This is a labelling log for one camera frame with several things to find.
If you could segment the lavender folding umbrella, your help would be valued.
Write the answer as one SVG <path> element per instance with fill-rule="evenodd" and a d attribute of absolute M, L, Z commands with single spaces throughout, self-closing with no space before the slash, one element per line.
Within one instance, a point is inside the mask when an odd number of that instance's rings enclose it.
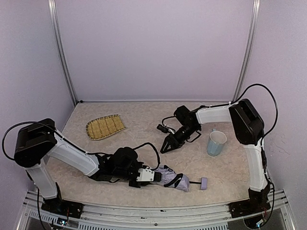
<path fill-rule="evenodd" d="M 155 169 L 154 175 L 157 176 L 157 178 L 154 179 L 152 183 L 165 188 L 174 188 L 180 191 L 189 192 L 191 184 L 198 184 L 201 191 L 207 189 L 208 179 L 206 177 L 202 177 L 200 181 L 191 181 L 187 175 L 176 173 L 167 165 L 162 165 Z"/>

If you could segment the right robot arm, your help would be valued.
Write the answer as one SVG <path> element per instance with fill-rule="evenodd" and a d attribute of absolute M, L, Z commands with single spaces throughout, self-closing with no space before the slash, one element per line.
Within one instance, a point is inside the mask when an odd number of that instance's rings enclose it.
<path fill-rule="evenodd" d="M 266 173 L 267 160 L 263 149 L 264 122 L 248 99 L 239 102 L 205 106 L 194 110 L 180 106 L 173 115 L 182 125 L 178 130 L 159 124 L 157 129 L 167 136 L 162 144 L 161 153 L 181 148 L 194 133 L 201 131 L 207 123 L 230 122 L 235 136 L 243 145 L 248 158 L 250 186 L 247 200 L 232 202 L 233 213 L 255 213 L 270 209 L 268 194 L 271 186 Z"/>

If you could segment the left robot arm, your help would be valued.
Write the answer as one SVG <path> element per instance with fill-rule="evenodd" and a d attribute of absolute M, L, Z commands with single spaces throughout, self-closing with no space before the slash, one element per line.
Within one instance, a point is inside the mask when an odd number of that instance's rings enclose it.
<path fill-rule="evenodd" d="M 39 122 L 23 122 L 22 126 L 17 136 L 14 160 L 25 168 L 36 184 L 43 197 L 41 208 L 45 211 L 79 218 L 83 209 L 81 203 L 62 199 L 59 185 L 46 169 L 43 161 L 45 156 L 66 163 L 97 182 L 116 183 L 122 179 L 135 188 L 158 184 L 189 191 L 186 175 L 175 173 L 166 165 L 151 169 L 137 160 L 136 149 L 123 147 L 113 154 L 87 152 L 60 134 L 50 118 Z"/>

